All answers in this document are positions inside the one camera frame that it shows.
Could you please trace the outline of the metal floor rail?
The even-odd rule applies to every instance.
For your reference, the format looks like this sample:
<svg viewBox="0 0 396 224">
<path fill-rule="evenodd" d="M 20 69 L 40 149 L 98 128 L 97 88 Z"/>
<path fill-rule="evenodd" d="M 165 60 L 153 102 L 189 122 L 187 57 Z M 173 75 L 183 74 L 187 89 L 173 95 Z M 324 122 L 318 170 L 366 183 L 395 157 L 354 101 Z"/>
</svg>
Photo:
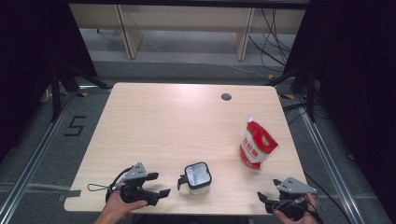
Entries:
<svg viewBox="0 0 396 224">
<path fill-rule="evenodd" d="M 351 224 L 366 224 L 361 211 L 353 198 L 351 191 L 347 187 L 346 182 L 341 176 L 329 149 L 327 148 L 322 135 L 320 134 L 316 123 L 308 115 L 308 109 L 300 108 L 300 113 L 303 116 L 304 124 L 314 141 L 319 156 L 322 159 L 324 167 L 332 181 L 333 187 L 337 195 L 339 196 L 340 202 L 343 205 L 346 216 L 349 218 Z"/>
<path fill-rule="evenodd" d="M 109 90 L 84 85 L 63 93 L 60 116 L 40 106 L 21 142 L 0 162 L 0 224 L 90 223 L 95 212 L 68 212 L 61 193 L 72 190 Z"/>
</svg>

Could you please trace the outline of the person's right hand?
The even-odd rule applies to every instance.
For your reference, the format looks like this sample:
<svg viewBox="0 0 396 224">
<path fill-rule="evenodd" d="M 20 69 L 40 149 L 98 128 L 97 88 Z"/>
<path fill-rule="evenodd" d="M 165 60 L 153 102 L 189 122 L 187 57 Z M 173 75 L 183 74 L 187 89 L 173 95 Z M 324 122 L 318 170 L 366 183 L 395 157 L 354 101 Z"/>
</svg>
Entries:
<svg viewBox="0 0 396 224">
<path fill-rule="evenodd" d="M 318 224 L 314 214 L 317 212 L 317 201 L 315 197 L 310 194 L 305 194 L 306 199 L 308 200 L 307 212 L 304 212 L 304 215 L 299 220 L 291 220 L 281 211 L 275 210 L 274 215 L 281 221 L 282 224 Z"/>
</svg>

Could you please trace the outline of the grey tape strip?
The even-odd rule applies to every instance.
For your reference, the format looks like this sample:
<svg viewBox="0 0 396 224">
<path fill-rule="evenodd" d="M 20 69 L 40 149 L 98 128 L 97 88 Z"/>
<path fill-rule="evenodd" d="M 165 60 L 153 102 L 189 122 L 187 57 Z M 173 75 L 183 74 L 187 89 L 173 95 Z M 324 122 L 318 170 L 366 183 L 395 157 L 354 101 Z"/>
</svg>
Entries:
<svg viewBox="0 0 396 224">
<path fill-rule="evenodd" d="M 81 194 L 81 190 L 77 189 L 77 190 L 68 190 L 64 193 L 61 193 L 58 197 L 58 201 L 59 202 L 64 202 L 67 198 L 75 198 L 75 197 L 79 197 Z"/>
</svg>

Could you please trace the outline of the clear jar with black lid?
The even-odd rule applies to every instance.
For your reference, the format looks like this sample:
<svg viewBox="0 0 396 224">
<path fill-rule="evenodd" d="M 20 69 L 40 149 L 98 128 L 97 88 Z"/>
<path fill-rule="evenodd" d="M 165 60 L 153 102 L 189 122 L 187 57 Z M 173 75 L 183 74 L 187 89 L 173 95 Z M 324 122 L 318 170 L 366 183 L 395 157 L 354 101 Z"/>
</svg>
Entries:
<svg viewBox="0 0 396 224">
<path fill-rule="evenodd" d="M 184 168 L 184 174 L 177 181 L 177 189 L 188 185 L 191 195 L 200 195 L 210 191 L 212 175 L 203 161 L 190 164 Z"/>
</svg>

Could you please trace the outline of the person's left hand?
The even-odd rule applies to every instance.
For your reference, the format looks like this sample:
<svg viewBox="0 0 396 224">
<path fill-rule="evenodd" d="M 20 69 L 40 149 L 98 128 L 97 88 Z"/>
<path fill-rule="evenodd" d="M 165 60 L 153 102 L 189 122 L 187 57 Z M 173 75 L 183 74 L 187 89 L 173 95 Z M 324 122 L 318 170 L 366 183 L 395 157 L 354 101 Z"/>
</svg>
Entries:
<svg viewBox="0 0 396 224">
<path fill-rule="evenodd" d="M 121 199 L 120 193 L 118 191 L 114 191 L 108 198 L 102 214 L 114 214 L 121 220 L 129 215 L 132 211 L 143 208 L 147 205 L 148 203 L 146 201 L 126 203 Z"/>
</svg>

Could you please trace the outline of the black metal stand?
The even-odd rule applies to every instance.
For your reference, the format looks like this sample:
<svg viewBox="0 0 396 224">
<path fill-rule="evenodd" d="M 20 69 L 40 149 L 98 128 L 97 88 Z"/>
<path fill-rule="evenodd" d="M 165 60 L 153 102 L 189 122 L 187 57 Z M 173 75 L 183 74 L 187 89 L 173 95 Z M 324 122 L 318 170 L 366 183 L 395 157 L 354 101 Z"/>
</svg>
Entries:
<svg viewBox="0 0 396 224">
<path fill-rule="evenodd" d="M 312 122 L 315 122 L 314 99 L 315 99 L 315 74 L 310 68 L 297 66 L 283 73 L 282 76 L 271 80 L 268 86 L 276 86 L 288 78 L 295 77 L 291 90 L 294 93 L 301 93 L 306 90 L 306 112 Z"/>
<path fill-rule="evenodd" d="M 60 85 L 63 84 L 67 92 L 77 92 L 79 90 L 79 85 L 77 84 L 75 77 L 82 77 L 101 89 L 111 89 L 110 85 L 101 81 L 98 77 L 82 71 L 81 69 L 65 63 L 55 65 L 51 71 L 50 84 L 52 93 L 51 121 L 55 121 L 62 111 Z"/>
</svg>

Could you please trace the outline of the black curtain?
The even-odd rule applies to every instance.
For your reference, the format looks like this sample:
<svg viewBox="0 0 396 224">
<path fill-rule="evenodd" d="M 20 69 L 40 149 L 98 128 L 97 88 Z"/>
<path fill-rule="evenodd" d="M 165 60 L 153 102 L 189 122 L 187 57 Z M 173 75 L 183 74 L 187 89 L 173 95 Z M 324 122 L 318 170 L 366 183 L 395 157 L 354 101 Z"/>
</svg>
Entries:
<svg viewBox="0 0 396 224">
<path fill-rule="evenodd" d="M 288 69 L 305 66 L 389 219 L 396 222 L 396 0 L 308 0 Z"/>
<path fill-rule="evenodd" d="M 21 139 L 55 72 L 96 75 L 69 0 L 0 0 L 0 161 Z"/>
</svg>

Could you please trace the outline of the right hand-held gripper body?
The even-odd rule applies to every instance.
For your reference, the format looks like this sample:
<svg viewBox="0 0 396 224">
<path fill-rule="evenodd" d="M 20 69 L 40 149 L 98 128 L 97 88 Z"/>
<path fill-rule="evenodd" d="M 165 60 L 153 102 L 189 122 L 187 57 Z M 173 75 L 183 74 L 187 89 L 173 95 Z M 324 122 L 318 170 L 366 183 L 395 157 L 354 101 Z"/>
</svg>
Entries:
<svg viewBox="0 0 396 224">
<path fill-rule="evenodd" d="M 266 206 L 266 212 L 273 214 L 275 210 L 281 211 L 291 220 L 299 220 L 307 210 L 308 200 L 306 193 L 315 194 L 317 190 L 307 184 L 288 177 L 276 187 L 279 191 L 278 200 L 274 201 L 273 206 Z"/>
</svg>

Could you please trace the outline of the red and white pouch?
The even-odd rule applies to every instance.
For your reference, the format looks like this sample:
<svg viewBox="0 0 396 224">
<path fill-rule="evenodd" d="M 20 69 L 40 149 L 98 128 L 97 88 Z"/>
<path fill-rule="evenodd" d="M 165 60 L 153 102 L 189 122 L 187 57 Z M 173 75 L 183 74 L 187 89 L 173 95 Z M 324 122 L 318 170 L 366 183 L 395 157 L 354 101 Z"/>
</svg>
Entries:
<svg viewBox="0 0 396 224">
<path fill-rule="evenodd" d="M 278 148 L 278 142 L 253 117 L 247 116 L 247 128 L 240 144 L 240 158 L 254 170 L 260 170 L 262 163 Z"/>
</svg>

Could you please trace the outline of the beige wooden shelf unit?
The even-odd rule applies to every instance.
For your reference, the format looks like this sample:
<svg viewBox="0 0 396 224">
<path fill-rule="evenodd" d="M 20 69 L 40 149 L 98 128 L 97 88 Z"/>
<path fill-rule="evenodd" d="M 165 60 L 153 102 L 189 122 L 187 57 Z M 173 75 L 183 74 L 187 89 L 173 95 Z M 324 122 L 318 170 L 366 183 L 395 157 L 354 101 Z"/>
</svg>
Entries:
<svg viewBox="0 0 396 224">
<path fill-rule="evenodd" d="M 71 3 L 78 27 L 113 29 L 121 38 L 129 59 L 139 49 L 143 34 L 156 31 L 224 32 L 233 35 L 236 59 L 245 59 L 248 36 L 267 33 L 264 21 L 273 18 L 272 30 L 278 34 L 295 35 L 304 17 L 302 9 L 258 7 L 170 7 L 133 5 L 96 5 Z"/>
</svg>

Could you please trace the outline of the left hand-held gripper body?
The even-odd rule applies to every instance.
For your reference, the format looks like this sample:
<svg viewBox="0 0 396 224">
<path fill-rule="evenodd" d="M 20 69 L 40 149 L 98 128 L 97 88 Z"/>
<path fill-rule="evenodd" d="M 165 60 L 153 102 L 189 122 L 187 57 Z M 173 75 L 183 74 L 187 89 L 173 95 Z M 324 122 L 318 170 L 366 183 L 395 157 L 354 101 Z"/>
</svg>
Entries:
<svg viewBox="0 0 396 224">
<path fill-rule="evenodd" d="M 127 172 L 123 178 L 123 185 L 120 187 L 120 197 L 124 202 L 146 201 L 148 205 L 155 206 L 157 204 L 159 199 L 151 196 L 153 191 L 143 188 L 148 174 L 142 162 L 137 163 Z"/>
</svg>

